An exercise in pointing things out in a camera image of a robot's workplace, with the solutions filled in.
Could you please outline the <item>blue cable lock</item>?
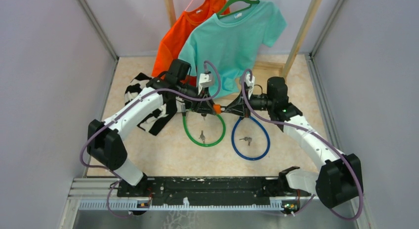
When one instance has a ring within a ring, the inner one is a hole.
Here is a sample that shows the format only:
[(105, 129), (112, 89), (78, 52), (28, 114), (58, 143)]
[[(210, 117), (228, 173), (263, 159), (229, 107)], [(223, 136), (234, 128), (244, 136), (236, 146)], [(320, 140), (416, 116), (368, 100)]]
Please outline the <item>blue cable lock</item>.
[[(240, 138), (251, 137), (251, 145)], [(264, 158), (270, 151), (271, 139), (266, 128), (253, 116), (239, 117), (231, 133), (231, 144), (235, 153), (249, 161)]]

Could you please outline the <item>orange padlock with keys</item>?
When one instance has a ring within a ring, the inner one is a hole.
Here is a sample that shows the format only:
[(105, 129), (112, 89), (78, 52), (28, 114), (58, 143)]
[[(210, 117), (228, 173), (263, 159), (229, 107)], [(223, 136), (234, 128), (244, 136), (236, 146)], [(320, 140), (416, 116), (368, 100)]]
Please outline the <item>orange padlock with keys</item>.
[(226, 106), (220, 105), (220, 104), (214, 104), (212, 106), (215, 114), (221, 114), (225, 112)]

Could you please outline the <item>green cable lock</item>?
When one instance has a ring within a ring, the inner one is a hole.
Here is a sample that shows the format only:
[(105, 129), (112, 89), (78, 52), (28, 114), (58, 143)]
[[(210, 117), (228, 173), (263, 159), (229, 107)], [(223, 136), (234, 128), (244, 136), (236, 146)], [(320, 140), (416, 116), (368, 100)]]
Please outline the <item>green cable lock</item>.
[(186, 112), (187, 112), (187, 109), (186, 109), (186, 107), (185, 107), (185, 105), (182, 105), (181, 106), (181, 114), (182, 114), (182, 123), (183, 123), (183, 127), (184, 127), (184, 130), (185, 130), (185, 133), (186, 133), (186, 135), (188, 136), (188, 138), (194, 143), (194, 144), (196, 144), (196, 145), (198, 145), (198, 146), (201, 146), (201, 147), (212, 147), (212, 146), (215, 146), (215, 145), (218, 145), (223, 139), (224, 139), (224, 137), (225, 137), (225, 135), (226, 135), (226, 124), (225, 124), (225, 121), (224, 121), (224, 119), (221, 117), (221, 115), (220, 114), (216, 114), (216, 117), (221, 121), (221, 123), (222, 123), (222, 133), (221, 133), (221, 136), (219, 137), (219, 139), (218, 140), (216, 140), (216, 141), (214, 141), (214, 142), (211, 142), (211, 143), (205, 143), (205, 144), (203, 144), (202, 142), (199, 142), (199, 141), (197, 141), (196, 139), (194, 139), (193, 137), (192, 137), (192, 135), (190, 134), (190, 132), (189, 132), (189, 129), (188, 129), (188, 126), (187, 126), (187, 114), (186, 114)]

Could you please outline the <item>green lock keys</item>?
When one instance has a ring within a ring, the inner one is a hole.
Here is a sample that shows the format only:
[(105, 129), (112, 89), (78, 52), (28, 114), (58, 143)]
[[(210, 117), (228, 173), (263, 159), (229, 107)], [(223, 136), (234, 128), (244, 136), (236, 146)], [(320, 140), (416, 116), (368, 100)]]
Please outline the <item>green lock keys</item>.
[(203, 144), (206, 143), (206, 137), (204, 135), (204, 131), (203, 130), (201, 130), (199, 139), (202, 141)]

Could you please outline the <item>blue lock keys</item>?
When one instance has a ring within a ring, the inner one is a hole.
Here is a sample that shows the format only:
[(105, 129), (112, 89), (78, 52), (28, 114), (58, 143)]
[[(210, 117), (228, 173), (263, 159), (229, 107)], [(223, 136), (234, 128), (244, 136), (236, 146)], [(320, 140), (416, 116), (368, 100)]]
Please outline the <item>blue lock keys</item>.
[(252, 142), (251, 137), (244, 137), (244, 138), (240, 138), (239, 140), (245, 141), (248, 144), (248, 146), (250, 146)]

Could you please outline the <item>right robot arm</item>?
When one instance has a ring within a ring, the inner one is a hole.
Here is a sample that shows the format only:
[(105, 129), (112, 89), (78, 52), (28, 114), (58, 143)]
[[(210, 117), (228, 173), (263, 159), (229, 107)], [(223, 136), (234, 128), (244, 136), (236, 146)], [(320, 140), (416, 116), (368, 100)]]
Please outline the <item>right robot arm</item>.
[(359, 157), (343, 153), (308, 123), (302, 111), (289, 101), (285, 79), (269, 78), (264, 95), (253, 94), (255, 77), (250, 74), (240, 78), (240, 84), (242, 90), (237, 101), (245, 113), (276, 125), (298, 143), (318, 169), (318, 173), (298, 167), (285, 170), (278, 182), (280, 193), (292, 195), (300, 189), (316, 195), (329, 209), (358, 198), (362, 209), (364, 189)]

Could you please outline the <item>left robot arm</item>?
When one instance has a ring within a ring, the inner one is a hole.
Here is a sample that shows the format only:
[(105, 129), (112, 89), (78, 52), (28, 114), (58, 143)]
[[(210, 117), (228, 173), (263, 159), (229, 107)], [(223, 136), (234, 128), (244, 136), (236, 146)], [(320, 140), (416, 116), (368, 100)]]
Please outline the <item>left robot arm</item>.
[(147, 116), (167, 101), (180, 97), (192, 104), (211, 100), (205, 91), (215, 82), (220, 83), (218, 70), (210, 61), (204, 61), (204, 72), (199, 75), (198, 86), (183, 83), (191, 70), (188, 62), (174, 60), (169, 70), (150, 80), (140, 94), (120, 111), (99, 121), (94, 119), (88, 126), (88, 140), (81, 153), (87, 152), (100, 162), (99, 167), (112, 172), (128, 183), (128, 189), (136, 196), (148, 190), (147, 176), (128, 158), (123, 140)]

